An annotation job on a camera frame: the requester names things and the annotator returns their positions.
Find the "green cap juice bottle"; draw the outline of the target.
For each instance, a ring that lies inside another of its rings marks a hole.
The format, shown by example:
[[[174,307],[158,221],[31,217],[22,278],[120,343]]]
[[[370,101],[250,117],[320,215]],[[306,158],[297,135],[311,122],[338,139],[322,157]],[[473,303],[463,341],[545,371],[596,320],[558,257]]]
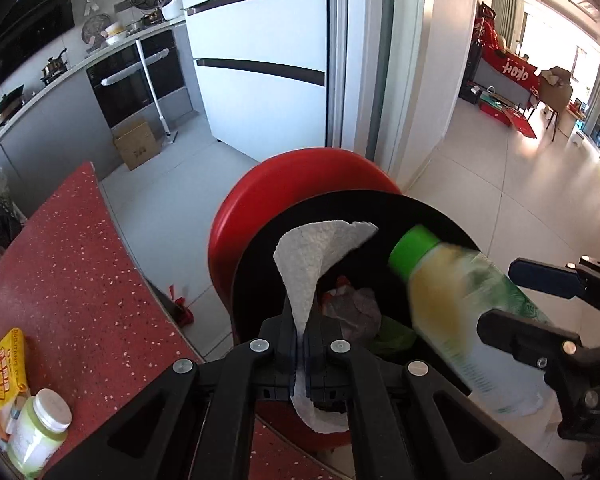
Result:
[[[550,400],[540,370],[484,344],[480,315],[491,309],[547,324],[550,319],[482,252],[443,243],[414,226],[389,266],[406,281],[414,330],[494,417],[528,416]]]

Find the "pale green tall bottle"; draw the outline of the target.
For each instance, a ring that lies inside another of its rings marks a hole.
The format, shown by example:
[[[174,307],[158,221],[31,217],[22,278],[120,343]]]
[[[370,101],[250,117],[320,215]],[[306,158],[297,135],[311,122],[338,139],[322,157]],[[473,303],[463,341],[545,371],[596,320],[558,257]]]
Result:
[[[67,439],[72,423],[68,403],[50,388],[27,398],[7,445],[7,456],[25,477],[39,474]]]

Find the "white paper towel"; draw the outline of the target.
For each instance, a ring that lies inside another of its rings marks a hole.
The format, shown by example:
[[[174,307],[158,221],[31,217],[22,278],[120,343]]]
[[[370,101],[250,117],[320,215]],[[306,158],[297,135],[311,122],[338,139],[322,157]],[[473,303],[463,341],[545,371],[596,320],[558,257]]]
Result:
[[[273,255],[286,288],[297,344],[303,344],[318,280],[348,252],[377,232],[370,222],[330,220],[307,223],[284,234]],[[306,360],[296,365],[291,404],[302,422],[317,434],[342,434],[349,429],[345,414],[318,408],[306,393]]]

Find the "yellow orange snack bag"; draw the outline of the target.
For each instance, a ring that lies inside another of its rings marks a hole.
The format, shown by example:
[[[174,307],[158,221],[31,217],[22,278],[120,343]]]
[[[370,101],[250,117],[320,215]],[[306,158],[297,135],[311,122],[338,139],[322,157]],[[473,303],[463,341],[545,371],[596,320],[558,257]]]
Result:
[[[4,442],[12,435],[30,396],[25,357],[23,332],[14,327],[0,341],[0,439]]]

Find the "red snack bag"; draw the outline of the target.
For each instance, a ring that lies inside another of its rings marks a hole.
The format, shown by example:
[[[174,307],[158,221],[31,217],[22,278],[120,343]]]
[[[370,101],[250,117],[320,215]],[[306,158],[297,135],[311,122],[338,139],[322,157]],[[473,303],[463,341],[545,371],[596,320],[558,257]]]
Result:
[[[354,289],[343,285],[325,292],[322,313],[336,318],[345,340],[367,344],[379,332],[381,314],[374,293],[368,289]]]

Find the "black trash bin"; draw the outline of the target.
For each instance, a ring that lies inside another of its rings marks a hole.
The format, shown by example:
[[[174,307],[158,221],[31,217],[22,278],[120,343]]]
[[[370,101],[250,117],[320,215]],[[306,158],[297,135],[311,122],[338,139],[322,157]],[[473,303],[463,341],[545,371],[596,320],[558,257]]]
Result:
[[[232,289],[232,321],[238,341],[256,338],[265,320],[283,312],[286,287],[274,261],[282,235],[297,226],[332,220],[370,222],[377,232],[331,264],[318,280],[317,291],[327,292],[338,278],[345,278],[355,289],[370,289],[379,312],[406,327],[412,326],[406,285],[389,266],[390,252],[400,238],[413,226],[424,226],[442,242],[478,248],[454,220],[411,197],[353,190],[309,198],[271,219],[239,260]]]

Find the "brown chair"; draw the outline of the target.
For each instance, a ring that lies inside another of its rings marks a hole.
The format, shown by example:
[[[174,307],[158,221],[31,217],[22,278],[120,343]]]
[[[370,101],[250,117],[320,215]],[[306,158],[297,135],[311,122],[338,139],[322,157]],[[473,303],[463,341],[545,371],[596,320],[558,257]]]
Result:
[[[552,140],[555,140],[559,116],[567,108],[571,96],[571,73],[559,66],[542,70],[539,76],[539,99],[550,109],[547,127],[554,126]]]

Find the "red banner with text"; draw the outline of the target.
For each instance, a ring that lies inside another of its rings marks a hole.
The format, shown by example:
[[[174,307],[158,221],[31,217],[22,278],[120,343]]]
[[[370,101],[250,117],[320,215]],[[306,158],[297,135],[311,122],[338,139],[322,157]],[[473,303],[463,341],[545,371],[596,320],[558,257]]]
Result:
[[[536,68],[498,43],[495,18],[495,11],[490,6],[478,5],[468,79],[483,89],[491,88],[509,103],[526,110],[540,85]]]

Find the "red plastic stool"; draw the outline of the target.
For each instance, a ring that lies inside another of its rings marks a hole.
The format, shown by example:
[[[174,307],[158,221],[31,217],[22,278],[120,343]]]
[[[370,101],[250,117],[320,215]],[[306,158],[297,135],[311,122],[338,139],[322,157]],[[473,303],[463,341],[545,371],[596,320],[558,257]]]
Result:
[[[249,170],[230,190],[212,222],[208,267],[212,285],[230,315],[235,344],[259,333],[278,315],[282,300],[243,300],[233,286],[240,259],[260,229],[278,214],[330,192],[400,188],[363,156],[338,148],[302,148],[274,156]]]

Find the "cardboard box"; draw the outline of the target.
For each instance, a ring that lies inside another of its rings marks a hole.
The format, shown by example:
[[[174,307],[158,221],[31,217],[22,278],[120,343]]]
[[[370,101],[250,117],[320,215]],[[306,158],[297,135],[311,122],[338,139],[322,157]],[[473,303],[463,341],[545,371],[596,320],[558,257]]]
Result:
[[[130,171],[161,153],[161,145],[146,120],[137,120],[114,134],[114,146]]]

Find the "black built-in oven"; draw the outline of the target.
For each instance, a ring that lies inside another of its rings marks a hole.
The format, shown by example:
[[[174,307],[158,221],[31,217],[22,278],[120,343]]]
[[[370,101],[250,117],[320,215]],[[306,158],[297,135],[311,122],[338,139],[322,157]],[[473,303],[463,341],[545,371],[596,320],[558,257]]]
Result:
[[[96,101],[109,127],[154,104],[156,97],[185,86],[178,49],[172,30],[140,40],[145,62],[140,60],[135,42],[86,70]]]

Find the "steel pot with lid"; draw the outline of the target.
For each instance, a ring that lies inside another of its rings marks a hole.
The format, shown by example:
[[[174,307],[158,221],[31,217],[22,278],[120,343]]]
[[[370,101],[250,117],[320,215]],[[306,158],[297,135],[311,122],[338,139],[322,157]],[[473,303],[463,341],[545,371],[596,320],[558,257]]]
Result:
[[[68,70],[67,61],[64,58],[66,52],[67,49],[62,49],[57,56],[49,58],[43,66],[41,80],[44,86],[48,86]]]

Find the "white refrigerator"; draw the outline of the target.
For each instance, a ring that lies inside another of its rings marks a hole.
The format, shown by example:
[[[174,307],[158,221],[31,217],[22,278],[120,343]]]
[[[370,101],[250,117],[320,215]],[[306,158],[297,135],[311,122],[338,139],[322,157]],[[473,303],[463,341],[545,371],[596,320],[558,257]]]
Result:
[[[212,136],[262,162],[326,143],[327,0],[183,0]]]

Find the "white bowl on counter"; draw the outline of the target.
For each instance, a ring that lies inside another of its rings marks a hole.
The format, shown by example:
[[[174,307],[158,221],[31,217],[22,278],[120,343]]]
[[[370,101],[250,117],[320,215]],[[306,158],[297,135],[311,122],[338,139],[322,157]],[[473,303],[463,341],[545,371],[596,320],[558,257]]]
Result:
[[[105,41],[106,41],[106,45],[107,46],[112,46],[113,44],[116,44],[117,42],[123,40],[126,38],[126,36],[128,36],[128,32],[123,29],[121,32],[118,32],[115,35],[112,36],[108,36]]]

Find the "round grey trivet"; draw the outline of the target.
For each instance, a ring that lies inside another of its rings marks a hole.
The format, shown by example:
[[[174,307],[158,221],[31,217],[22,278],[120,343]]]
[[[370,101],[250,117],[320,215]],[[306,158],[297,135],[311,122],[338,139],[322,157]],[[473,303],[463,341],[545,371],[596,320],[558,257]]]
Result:
[[[99,47],[104,41],[102,34],[112,24],[108,14],[94,14],[89,16],[82,26],[81,38],[89,47]]]

